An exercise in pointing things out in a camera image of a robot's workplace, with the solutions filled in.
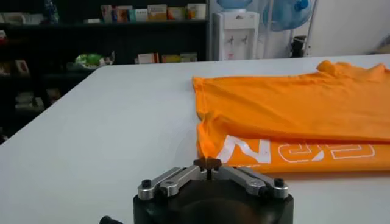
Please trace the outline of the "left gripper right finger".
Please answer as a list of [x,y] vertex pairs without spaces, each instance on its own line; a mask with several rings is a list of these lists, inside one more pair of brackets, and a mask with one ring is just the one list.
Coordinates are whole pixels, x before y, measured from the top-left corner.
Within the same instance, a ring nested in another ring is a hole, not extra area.
[[220,159],[209,158],[209,169],[215,180],[230,180],[258,197],[284,200],[289,195],[288,185],[281,178],[271,178],[249,167],[223,165]]

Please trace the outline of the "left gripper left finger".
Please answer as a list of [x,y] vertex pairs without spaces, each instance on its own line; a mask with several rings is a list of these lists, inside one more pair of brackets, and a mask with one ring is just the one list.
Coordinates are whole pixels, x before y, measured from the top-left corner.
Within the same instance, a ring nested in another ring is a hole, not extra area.
[[157,197],[175,197],[191,181],[207,179],[207,159],[193,161],[188,167],[173,167],[153,179],[144,179],[138,186],[140,200],[154,200]]

